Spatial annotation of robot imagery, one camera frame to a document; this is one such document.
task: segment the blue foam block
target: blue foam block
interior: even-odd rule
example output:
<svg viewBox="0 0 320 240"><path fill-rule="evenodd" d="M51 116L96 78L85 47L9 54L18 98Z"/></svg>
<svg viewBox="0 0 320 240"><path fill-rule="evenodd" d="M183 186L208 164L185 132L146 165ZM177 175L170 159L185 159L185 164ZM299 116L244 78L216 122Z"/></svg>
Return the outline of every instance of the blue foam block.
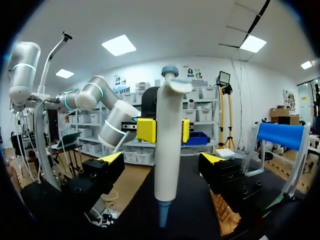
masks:
<svg viewBox="0 0 320 240"><path fill-rule="evenodd" d="M284 145L299 151L304 126L260 123L257 139Z"/></svg>

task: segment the ceiling light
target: ceiling light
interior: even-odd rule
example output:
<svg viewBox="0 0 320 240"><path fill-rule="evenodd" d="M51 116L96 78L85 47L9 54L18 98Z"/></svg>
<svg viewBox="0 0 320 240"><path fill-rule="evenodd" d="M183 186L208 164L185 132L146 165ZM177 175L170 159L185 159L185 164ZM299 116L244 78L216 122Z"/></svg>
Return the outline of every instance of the ceiling light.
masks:
<svg viewBox="0 0 320 240"><path fill-rule="evenodd" d="M260 49L266 45L266 41L257 38L255 36L249 35L242 43L240 49L247 50L249 52L257 53Z"/></svg>
<svg viewBox="0 0 320 240"><path fill-rule="evenodd" d="M306 61L304 64L301 64L301 67L306 70L312 67L312 64L310 61Z"/></svg>
<svg viewBox="0 0 320 240"><path fill-rule="evenodd" d="M62 77L62 78L68 79L68 78L70 78L71 76L73 76L75 74L73 72L61 69L55 75L58 76L58 77Z"/></svg>
<svg viewBox="0 0 320 240"><path fill-rule="evenodd" d="M118 36L101 44L114 56L136 51L135 46L130 42L126 35Z"/></svg>

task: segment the tripod stand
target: tripod stand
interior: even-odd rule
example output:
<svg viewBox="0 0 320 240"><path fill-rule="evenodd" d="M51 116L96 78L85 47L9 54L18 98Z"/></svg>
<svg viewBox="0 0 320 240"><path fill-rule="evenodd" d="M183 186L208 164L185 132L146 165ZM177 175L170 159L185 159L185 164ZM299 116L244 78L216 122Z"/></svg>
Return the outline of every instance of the tripod stand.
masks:
<svg viewBox="0 0 320 240"><path fill-rule="evenodd" d="M219 88L219 100L220 100L220 112L221 112L221 116L220 116L220 133L219 133L219 143L217 144L217 146L215 147L213 153L216 152L217 149L225 149L226 148L226 144L223 142L224 141L224 121L225 121L225 115L224 115L224 95L223 95L223 90L222 90L222 85L221 84L217 84L218 88Z"/></svg>
<svg viewBox="0 0 320 240"><path fill-rule="evenodd" d="M232 118L233 118L233 115L232 115L232 100L231 100L231 92L228 93L228 100L229 100L229 136L226 138L226 141L224 143L225 146L227 146L228 144L228 148L230 149L231 146L233 147L233 149L236 149L236 145L235 145L235 142L234 142L234 138L232 137Z"/></svg>

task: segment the wall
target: wall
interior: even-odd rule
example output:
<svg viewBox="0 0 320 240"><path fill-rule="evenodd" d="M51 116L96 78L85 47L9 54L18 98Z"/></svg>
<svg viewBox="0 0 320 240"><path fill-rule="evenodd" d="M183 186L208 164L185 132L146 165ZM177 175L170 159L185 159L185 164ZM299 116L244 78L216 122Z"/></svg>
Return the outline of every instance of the wall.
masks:
<svg viewBox="0 0 320 240"><path fill-rule="evenodd" d="M15 132L15 118L14 115L9 110L10 98L9 98L9 88L10 82L7 77L3 77L0 80L0 127L1 135L3 139L3 148L11 148L10 135L11 132ZM33 87L33 91L37 92L38 86ZM55 97L59 90L55 86L46 86L45 93L49 94L51 97Z"/></svg>
<svg viewBox="0 0 320 240"><path fill-rule="evenodd" d="M127 67L117 68L100 75L104 76L111 88L115 86L115 76L118 75L126 79L126 84L130 86L131 92L134 92L135 84L138 82L150 82L154 85L154 80L160 79L163 66L173 65L179 69L179 78L186 79L188 67L198 68L202 72L203 80L208 81L210 85L214 85L216 77L220 71L231 74L230 84L233 88L232 106L233 106L233 135L237 144L240 137L241 129L241 100L242 100L242 135L240 147L243 145L248 147L248 139L252 132L254 122L260 121L262 118L269 118L269 109L277 105L283 105L282 90L288 90L298 96L296 82L280 73L259 67L253 64L234 61L234 68L230 59L214 58L214 57L188 57L188 58L170 58L165 60L151 61ZM77 84L69 86L70 88L81 88L90 79L84 79ZM225 128L229 126L228 117L228 98L224 98L224 106L226 107ZM296 112L299 112L299 103L297 102Z"/></svg>

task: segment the floor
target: floor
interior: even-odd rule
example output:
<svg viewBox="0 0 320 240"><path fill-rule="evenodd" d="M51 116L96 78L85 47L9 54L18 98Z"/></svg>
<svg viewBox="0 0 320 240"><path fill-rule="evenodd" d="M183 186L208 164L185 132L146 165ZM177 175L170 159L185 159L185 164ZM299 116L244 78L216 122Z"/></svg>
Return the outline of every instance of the floor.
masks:
<svg viewBox="0 0 320 240"><path fill-rule="evenodd" d="M283 157L286 157L294 161L295 155L296 155L296 152L290 150L284 153ZM13 159L13 156L14 156L14 153L12 149L7 149L5 151L6 159L11 159L11 164L15 166L15 161ZM61 169L63 169L64 167L67 166L66 158L63 153L60 154L59 157L61 159L59 166ZM76 153L76 158L78 159L78 164L80 165L81 164L80 155L78 153ZM82 154L82 161L85 161L89 158L91 158L91 156ZM313 156L310 156L307 160L308 163L311 161L314 161ZM270 163L272 163L272 165L269 163L266 163L265 167L273 171L275 174L279 175L281 178L285 180L288 179L288 175L286 173L290 174L291 172L291 167L289 164L283 163L281 160L276 158L271 160ZM30 164L30 168L34 175L34 178L37 179L38 178L36 176L37 171L33 163ZM61 172L61 169L59 169L58 167L54 168L54 170L57 172ZM112 201L112 202L106 203L107 207L121 213L129 204L129 202L131 201L131 199L133 198L133 196L141 186L142 182L144 181L144 179L146 178L150 170L151 170L151 167L149 166L126 164L125 170L123 171L122 175L119 177L118 181L115 183L113 188L118 193L118 198L115 200L111 200L115 198L117 195L115 191L111 191L109 195L102 196L105 200L110 199ZM20 178L21 187L23 188L24 186L30 184L32 180L30 177L28 177L28 173L25 167L22 168L22 171L23 171L24 177L19 176L19 178ZM67 167L65 172L66 174L71 175ZM305 173L301 176L298 189L302 193L307 192L306 186L307 187L310 186L315 172L316 172L316 164L314 164L314 167L311 173Z"/></svg>

